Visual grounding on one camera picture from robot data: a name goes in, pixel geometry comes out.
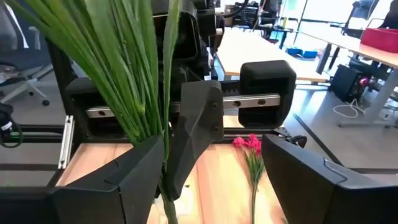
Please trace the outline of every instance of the wooden table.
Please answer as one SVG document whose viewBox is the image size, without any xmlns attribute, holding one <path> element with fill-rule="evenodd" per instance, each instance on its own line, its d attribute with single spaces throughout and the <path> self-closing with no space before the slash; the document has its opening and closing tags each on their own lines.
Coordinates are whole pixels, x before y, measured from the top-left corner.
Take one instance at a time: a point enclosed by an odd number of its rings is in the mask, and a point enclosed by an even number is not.
<svg viewBox="0 0 398 224">
<path fill-rule="evenodd" d="M 374 61 L 384 63 L 392 68 L 394 71 L 389 75 L 388 79 L 380 89 L 379 94 L 372 102 L 371 107 L 367 110 L 367 113 L 363 116 L 363 119 L 357 119 L 354 121 L 340 122 L 340 127 L 347 126 L 394 126 L 395 121 L 380 121 L 379 113 L 383 109 L 387 100 L 390 98 L 391 93 L 398 85 L 398 54 L 385 52 L 383 50 L 375 49 L 367 45 L 361 44 L 359 39 L 343 36 L 340 34 L 328 34 L 328 33 L 308 33 L 303 34 L 318 40 L 327 42 L 326 49 L 323 51 L 322 57 L 318 64 L 317 72 L 322 73 L 325 69 L 326 62 L 330 56 L 331 46 L 337 45 L 340 48 L 347 49 L 360 56 L 370 58 Z"/>
<path fill-rule="evenodd" d="M 230 126 L 236 116 L 225 116 Z M 67 185 L 100 168 L 131 148 L 129 144 L 82 144 L 57 185 Z M 211 145 L 199 158 L 185 185 L 193 192 L 193 211 L 179 218 L 189 223 L 249 223 L 251 189 L 244 159 L 230 144 Z M 257 193 L 256 223 L 284 223 L 284 214 L 275 192 L 264 174 Z M 153 205 L 148 223 L 165 223 Z"/>
<path fill-rule="evenodd" d="M 296 72 L 297 80 L 320 83 L 327 81 L 327 78 L 307 69 L 301 61 L 252 32 L 226 30 L 217 57 L 226 78 L 240 76 L 241 67 L 247 62 L 285 60 Z"/>
</svg>

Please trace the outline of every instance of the wooden surface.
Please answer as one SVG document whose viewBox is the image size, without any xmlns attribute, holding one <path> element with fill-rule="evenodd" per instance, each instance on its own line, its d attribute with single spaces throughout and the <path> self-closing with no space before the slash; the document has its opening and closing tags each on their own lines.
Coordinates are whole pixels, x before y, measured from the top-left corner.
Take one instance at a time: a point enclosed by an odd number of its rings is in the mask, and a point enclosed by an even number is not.
<svg viewBox="0 0 398 224">
<path fill-rule="evenodd" d="M 230 126 L 235 116 L 224 118 Z M 129 144 L 82 144 L 57 185 L 67 185 L 128 151 Z M 250 222 L 251 187 L 242 154 L 230 144 L 211 145 L 197 160 L 185 185 L 193 192 L 193 210 L 179 218 L 181 224 Z M 256 198 L 256 223 L 283 224 L 284 214 L 264 174 Z M 156 205 L 148 223 L 165 223 Z"/>
<path fill-rule="evenodd" d="M 225 75 L 239 76 L 242 65 L 247 62 L 285 60 L 295 70 L 297 80 L 327 81 L 325 77 L 306 68 L 301 61 L 251 32 L 227 30 L 218 48 L 217 57 Z"/>
<path fill-rule="evenodd" d="M 347 49 L 351 52 L 365 56 L 372 60 L 384 63 L 390 67 L 398 68 L 398 54 L 385 52 L 383 50 L 375 49 L 367 45 L 361 44 L 361 41 L 354 37 L 343 36 L 340 34 L 325 34 L 325 33 L 310 33 L 302 32 L 305 35 L 316 38 L 318 40 L 323 40 L 329 44 L 333 44 L 341 47 L 342 49 Z"/>
</svg>

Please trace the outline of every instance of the flower stem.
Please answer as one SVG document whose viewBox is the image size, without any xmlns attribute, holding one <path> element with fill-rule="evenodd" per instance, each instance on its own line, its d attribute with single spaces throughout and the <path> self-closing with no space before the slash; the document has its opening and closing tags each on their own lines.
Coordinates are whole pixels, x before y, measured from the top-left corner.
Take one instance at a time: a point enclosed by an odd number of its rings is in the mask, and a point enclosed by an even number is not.
<svg viewBox="0 0 398 224">
<path fill-rule="evenodd" d="M 256 213 L 256 195 L 258 183 L 253 184 L 253 191 L 251 193 L 251 224 L 254 224 Z"/>
<path fill-rule="evenodd" d="M 166 195 L 162 194 L 164 212 L 167 216 L 168 224 L 178 224 L 177 214 L 175 213 L 174 202 L 170 201 Z"/>
</svg>

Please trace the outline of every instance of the office chair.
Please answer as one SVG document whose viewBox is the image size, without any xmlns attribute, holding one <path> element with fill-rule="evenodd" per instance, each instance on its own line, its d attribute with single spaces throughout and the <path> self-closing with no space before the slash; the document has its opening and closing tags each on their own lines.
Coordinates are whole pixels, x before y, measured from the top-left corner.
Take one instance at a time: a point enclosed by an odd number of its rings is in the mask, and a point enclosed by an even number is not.
<svg viewBox="0 0 398 224">
<path fill-rule="evenodd" d="M 30 10 L 24 0 L 16 1 L 27 10 Z M 22 84 L 6 95 L 0 102 L 5 103 L 17 95 L 29 91 L 30 96 L 35 93 L 39 94 L 43 99 L 42 104 L 48 106 L 50 102 L 47 96 L 39 90 L 39 87 L 56 86 L 57 84 L 55 82 L 40 82 L 43 77 L 53 70 L 44 36 L 35 27 L 30 26 L 20 15 L 15 14 L 15 21 L 10 10 L 11 8 L 3 1 L 0 1 L 0 12 L 3 18 L 8 19 L 8 22 L 12 25 L 13 32 L 16 34 L 15 46 L 0 52 L 0 69 L 2 69 L 0 72 L 3 76 L 6 76 L 6 80 L 0 86 L 18 82 L 22 82 Z"/>
</svg>

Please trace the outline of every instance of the floor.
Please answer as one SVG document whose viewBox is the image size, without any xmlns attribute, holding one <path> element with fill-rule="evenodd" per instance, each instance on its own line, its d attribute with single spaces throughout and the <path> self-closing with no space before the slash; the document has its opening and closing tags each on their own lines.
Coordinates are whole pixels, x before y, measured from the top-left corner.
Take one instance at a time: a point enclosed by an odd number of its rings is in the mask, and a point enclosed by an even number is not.
<svg viewBox="0 0 398 224">
<path fill-rule="evenodd" d="M 344 63 L 346 57 L 338 62 Z M 303 62 L 315 69 L 317 61 Z M 53 74 L 45 78 L 55 80 Z M 15 86 L 2 88 L 5 93 Z M 65 112 L 59 91 L 56 87 L 45 87 L 42 91 L 50 100 L 49 106 L 42 106 L 36 96 L 27 93 L 9 102 L 14 107 L 13 118 L 22 124 L 63 124 Z M 376 92 L 366 95 L 371 101 Z M 325 87 L 311 88 L 298 85 L 294 102 L 284 125 L 293 135 L 308 137 L 306 150 L 316 152 L 331 159 L 321 147 L 319 141 L 332 152 L 346 167 L 366 171 L 372 179 L 386 184 L 398 184 L 398 129 L 384 128 L 339 128 L 336 124 L 343 119 L 333 112 L 333 107 L 343 103 Z M 298 122 L 299 117 L 308 129 L 315 133 L 311 137 L 308 131 Z M 56 164 L 60 152 L 60 144 L 23 144 L 15 149 L 0 147 L 0 164 Z M 0 186 L 45 186 L 53 172 L 50 171 L 0 171 Z"/>
</svg>

